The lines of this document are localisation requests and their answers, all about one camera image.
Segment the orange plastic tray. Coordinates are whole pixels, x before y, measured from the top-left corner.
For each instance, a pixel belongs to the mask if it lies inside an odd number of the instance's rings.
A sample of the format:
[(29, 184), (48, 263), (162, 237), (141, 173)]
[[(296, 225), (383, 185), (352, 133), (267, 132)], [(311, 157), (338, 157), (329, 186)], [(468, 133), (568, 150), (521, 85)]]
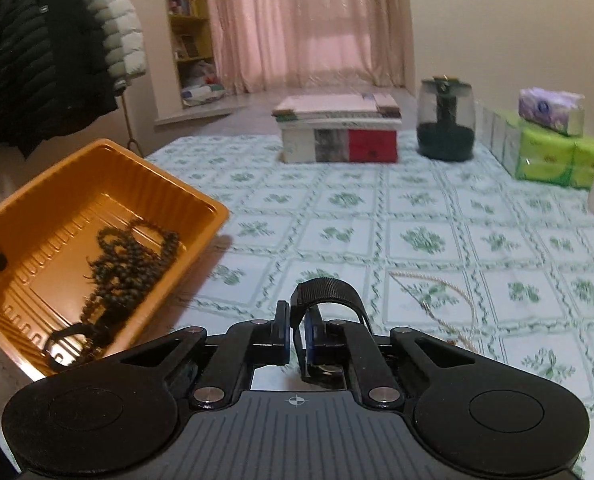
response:
[(31, 380), (46, 338), (78, 322), (96, 235), (134, 219), (178, 233), (180, 251), (108, 348), (133, 346), (228, 217), (227, 208), (111, 140), (69, 155), (0, 203), (0, 349)]

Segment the green patterned tablecloth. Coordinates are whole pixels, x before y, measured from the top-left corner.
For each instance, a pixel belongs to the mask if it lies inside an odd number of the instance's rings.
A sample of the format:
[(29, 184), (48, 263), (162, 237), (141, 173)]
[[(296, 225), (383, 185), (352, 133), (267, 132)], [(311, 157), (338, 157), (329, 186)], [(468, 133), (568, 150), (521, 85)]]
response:
[(574, 470), (594, 479), (594, 216), (585, 192), (517, 181), (485, 148), (433, 162), (401, 133), (394, 164), (288, 165), (275, 136), (205, 136), (149, 156), (230, 216), (169, 302), (164, 330), (220, 330), (310, 278), (364, 296), (375, 330), (453, 336), (570, 389), (591, 430)]

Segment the white red box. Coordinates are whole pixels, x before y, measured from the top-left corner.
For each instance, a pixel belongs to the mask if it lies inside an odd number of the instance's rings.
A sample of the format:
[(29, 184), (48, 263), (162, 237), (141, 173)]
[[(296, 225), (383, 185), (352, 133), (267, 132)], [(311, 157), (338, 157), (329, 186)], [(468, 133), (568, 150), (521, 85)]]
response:
[(314, 162), (398, 161), (397, 131), (361, 128), (288, 128), (282, 131), (283, 160), (288, 164)]

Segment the stack of books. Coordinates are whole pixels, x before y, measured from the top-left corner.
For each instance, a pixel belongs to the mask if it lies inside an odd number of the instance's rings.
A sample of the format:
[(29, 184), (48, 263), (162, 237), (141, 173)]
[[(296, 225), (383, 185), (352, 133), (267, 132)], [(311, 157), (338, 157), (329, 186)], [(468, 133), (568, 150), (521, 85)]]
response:
[(278, 122), (331, 119), (401, 118), (399, 104), (388, 93), (341, 93), (288, 96), (272, 110)]

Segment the dark glass jar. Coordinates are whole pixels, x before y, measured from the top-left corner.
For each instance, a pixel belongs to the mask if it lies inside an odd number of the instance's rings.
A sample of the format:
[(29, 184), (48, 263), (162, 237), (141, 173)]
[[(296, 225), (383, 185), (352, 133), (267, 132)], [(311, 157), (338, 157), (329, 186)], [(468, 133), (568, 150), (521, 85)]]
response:
[(417, 151), (442, 162), (466, 162), (475, 144), (472, 85), (460, 78), (423, 79), (417, 96)]

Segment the green tissue packs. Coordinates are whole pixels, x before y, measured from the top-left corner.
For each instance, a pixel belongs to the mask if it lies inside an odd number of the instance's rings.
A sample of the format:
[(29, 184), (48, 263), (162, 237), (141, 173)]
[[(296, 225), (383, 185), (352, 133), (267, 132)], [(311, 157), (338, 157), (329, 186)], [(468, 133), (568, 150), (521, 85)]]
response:
[(477, 136), (516, 180), (588, 190), (594, 182), (594, 138), (564, 136), (514, 112), (482, 106)]

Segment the pink curtain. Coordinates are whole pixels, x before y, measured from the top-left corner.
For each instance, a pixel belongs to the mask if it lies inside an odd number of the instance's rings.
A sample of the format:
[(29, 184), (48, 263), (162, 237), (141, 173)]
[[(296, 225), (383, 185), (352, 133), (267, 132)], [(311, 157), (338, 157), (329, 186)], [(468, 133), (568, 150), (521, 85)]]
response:
[(228, 91), (414, 86), (410, 0), (208, 0)]

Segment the white grey puffer jacket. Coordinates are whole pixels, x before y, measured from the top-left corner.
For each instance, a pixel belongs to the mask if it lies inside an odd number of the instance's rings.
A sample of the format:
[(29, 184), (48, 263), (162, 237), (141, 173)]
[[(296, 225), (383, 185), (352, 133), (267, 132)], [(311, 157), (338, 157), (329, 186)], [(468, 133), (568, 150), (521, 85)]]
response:
[(83, 0), (104, 33), (103, 46), (114, 94), (121, 96), (147, 72), (142, 25), (130, 0)]

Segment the purple tissue pack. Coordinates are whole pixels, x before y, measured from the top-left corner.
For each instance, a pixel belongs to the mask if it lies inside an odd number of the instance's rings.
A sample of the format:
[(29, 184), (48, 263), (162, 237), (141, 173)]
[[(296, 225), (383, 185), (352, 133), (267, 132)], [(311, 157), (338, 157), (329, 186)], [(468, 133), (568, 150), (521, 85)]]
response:
[(522, 119), (564, 136), (582, 136), (585, 96), (538, 87), (519, 91), (518, 113)]

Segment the black puffer jacket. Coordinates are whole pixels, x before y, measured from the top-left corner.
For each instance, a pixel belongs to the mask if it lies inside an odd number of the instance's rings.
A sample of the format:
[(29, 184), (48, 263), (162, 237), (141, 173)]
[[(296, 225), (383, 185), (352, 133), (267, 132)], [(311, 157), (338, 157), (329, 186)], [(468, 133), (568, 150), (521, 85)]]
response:
[(118, 105), (84, 0), (0, 0), (0, 145), (29, 156)]

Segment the yellow bookshelf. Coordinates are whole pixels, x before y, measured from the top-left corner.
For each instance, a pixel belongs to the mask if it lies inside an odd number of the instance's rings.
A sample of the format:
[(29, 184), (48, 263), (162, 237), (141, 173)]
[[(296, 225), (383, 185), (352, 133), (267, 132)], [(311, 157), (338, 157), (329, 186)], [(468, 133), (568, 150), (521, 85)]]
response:
[(213, 54), (208, 0), (167, 0), (172, 54), (184, 108), (224, 95)]

